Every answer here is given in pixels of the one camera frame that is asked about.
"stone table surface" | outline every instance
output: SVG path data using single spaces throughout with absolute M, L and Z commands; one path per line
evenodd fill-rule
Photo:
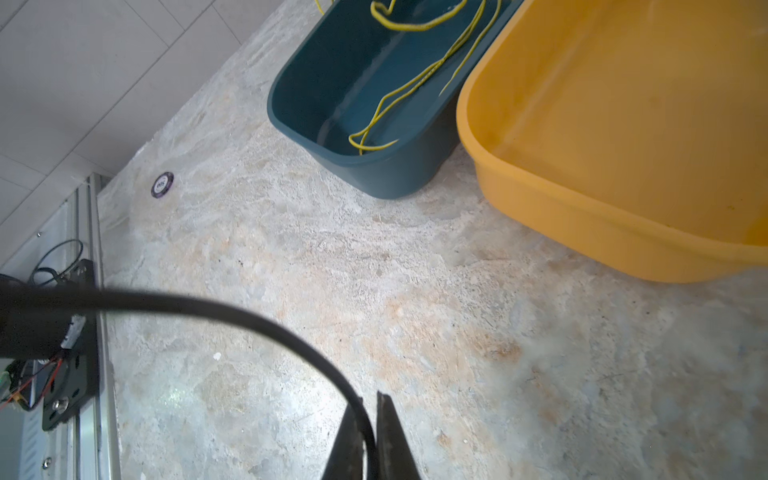
M 273 317 L 392 395 L 424 479 L 766 478 L 768 273 L 626 276 L 491 207 L 461 147 L 367 197 L 267 120 L 318 19 L 286 0 L 102 192 L 106 284 Z M 344 401 L 293 354 L 109 320 L 124 478 L 319 478 Z

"blue plastic bin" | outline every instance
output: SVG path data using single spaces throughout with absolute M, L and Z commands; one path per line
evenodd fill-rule
M 400 0 L 391 19 L 426 22 L 457 1 Z M 440 95 L 493 16 L 496 2 L 487 1 L 469 41 L 379 121 L 366 145 L 399 141 L 359 155 L 347 137 L 368 125 L 383 95 L 445 54 L 469 25 L 480 0 L 469 0 L 454 18 L 424 32 L 382 27 L 370 14 L 370 0 L 336 0 L 277 75 L 267 103 L 270 121 L 325 168 L 368 195 L 392 199 L 413 193 L 432 179 L 458 144 L 455 109 L 461 86 L 520 3 L 503 0 L 496 23 Z

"screw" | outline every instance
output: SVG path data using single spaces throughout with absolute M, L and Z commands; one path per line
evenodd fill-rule
M 63 399 L 56 399 L 53 401 L 53 404 L 51 404 L 51 408 L 60 414 L 64 413 L 67 407 L 69 407 L 69 399 L 67 397 L 64 397 Z

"purple poker chip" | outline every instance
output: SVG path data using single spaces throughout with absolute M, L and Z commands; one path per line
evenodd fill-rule
M 171 172 L 165 172 L 160 175 L 157 180 L 154 181 L 154 185 L 152 185 L 152 197 L 162 197 L 170 190 L 170 186 L 173 184 L 174 175 Z

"yellow plastic bin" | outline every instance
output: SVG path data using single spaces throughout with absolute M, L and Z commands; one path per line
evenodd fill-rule
M 525 0 L 465 83 L 483 194 L 622 272 L 768 265 L 768 4 Z

